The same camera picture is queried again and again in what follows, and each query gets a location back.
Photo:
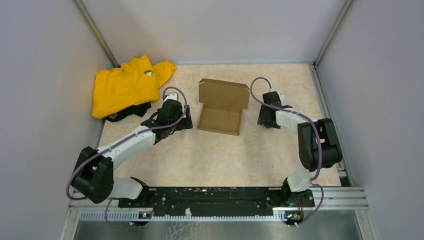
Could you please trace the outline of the brown cardboard box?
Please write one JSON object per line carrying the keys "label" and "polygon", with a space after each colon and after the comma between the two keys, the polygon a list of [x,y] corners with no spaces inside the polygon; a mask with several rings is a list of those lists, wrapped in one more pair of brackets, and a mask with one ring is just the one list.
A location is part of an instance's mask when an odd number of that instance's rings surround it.
{"label": "brown cardboard box", "polygon": [[197,129],[239,136],[250,89],[244,83],[203,78],[198,83],[202,104]]}

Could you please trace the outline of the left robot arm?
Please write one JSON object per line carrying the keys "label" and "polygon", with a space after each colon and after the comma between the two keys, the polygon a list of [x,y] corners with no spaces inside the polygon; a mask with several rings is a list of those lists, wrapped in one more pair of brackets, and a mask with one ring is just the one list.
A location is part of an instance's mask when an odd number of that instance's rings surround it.
{"label": "left robot arm", "polygon": [[74,188],[94,204],[107,199],[130,199],[138,207],[149,203],[147,185],[135,178],[120,178],[115,170],[135,154],[158,144],[176,131],[193,128],[190,106],[166,99],[162,107],[131,133],[113,143],[94,149],[85,147],[79,154],[66,192]]}

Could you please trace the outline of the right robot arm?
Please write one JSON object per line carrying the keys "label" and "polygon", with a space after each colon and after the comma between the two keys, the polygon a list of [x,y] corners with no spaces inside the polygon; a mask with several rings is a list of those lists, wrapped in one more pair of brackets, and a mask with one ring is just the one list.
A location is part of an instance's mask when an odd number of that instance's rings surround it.
{"label": "right robot arm", "polygon": [[314,119],[283,105],[283,94],[271,90],[262,95],[258,125],[285,128],[297,135],[300,164],[282,185],[281,199],[293,207],[309,198],[309,188],[321,169],[343,158],[340,141],[330,118]]}

